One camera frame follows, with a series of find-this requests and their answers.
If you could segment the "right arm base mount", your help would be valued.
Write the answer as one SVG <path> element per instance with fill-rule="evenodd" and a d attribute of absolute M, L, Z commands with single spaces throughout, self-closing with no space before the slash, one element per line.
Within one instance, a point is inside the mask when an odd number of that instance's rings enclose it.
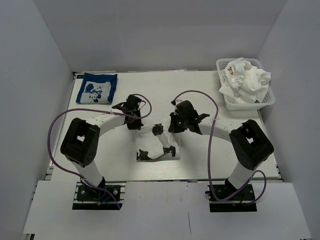
<path fill-rule="evenodd" d="M 248 184 L 238 194 L 226 201 L 217 201 L 208 186 L 205 194 L 208 198 L 211 213 L 249 213 L 257 212 L 256 199 L 253 186 Z"/>

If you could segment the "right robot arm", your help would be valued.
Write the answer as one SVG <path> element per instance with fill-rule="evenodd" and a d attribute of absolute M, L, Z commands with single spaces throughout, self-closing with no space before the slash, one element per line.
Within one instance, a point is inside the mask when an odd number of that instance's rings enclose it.
<path fill-rule="evenodd" d="M 231 175 L 224 182 L 224 189 L 216 196 L 217 200 L 236 200 L 244 193 L 257 168 L 274 152 L 274 146 L 263 130 L 253 119 L 242 123 L 234 130 L 216 123 L 216 119 L 207 113 L 198 114 L 188 100 L 176 103 L 174 112 L 170 114 L 169 132 L 183 133 L 188 130 L 198 135 L 209 136 L 209 141 L 216 137 L 232 144 L 238 163 Z"/>

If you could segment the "pile of white t-shirts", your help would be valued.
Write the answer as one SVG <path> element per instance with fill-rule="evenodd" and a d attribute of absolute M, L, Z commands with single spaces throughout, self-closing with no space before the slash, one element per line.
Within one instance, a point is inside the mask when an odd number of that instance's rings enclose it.
<path fill-rule="evenodd" d="M 218 70 L 222 85 L 219 92 L 232 104 L 262 103 L 271 81 L 271 73 L 243 57 L 229 61 Z"/>

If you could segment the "white t-shirt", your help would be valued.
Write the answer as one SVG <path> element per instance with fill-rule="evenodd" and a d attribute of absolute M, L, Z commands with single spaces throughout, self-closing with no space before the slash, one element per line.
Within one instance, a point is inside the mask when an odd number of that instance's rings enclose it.
<path fill-rule="evenodd" d="M 152 132 L 157 124 L 143 126 L 140 130 L 133 131 L 138 162 L 180 159 L 180 138 L 169 132 L 170 120 L 164 118 L 159 124 L 163 127 L 160 135 L 154 135 Z"/>

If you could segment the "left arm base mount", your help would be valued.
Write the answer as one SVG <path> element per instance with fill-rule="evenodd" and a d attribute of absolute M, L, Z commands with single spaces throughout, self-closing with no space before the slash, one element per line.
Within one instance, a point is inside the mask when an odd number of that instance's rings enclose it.
<path fill-rule="evenodd" d="M 126 184 L 124 182 L 107 182 L 105 189 L 110 194 L 96 189 L 90 189 L 82 182 L 77 182 L 73 198 L 72 210 L 88 211 L 118 211 L 123 205 L 125 199 Z"/>

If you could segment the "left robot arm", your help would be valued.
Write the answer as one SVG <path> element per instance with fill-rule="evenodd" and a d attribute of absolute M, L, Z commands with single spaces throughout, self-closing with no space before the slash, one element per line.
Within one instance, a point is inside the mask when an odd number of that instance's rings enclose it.
<path fill-rule="evenodd" d="M 99 200 L 105 196 L 105 178 L 100 174 L 95 157 L 99 138 L 108 131 L 126 125 L 130 131 L 140 130 L 141 94 L 130 94 L 125 102 L 114 105 L 115 113 L 104 113 L 90 119 L 74 118 L 62 141 L 60 152 L 76 167 L 81 175 L 80 181 L 87 187 L 88 193 Z"/>

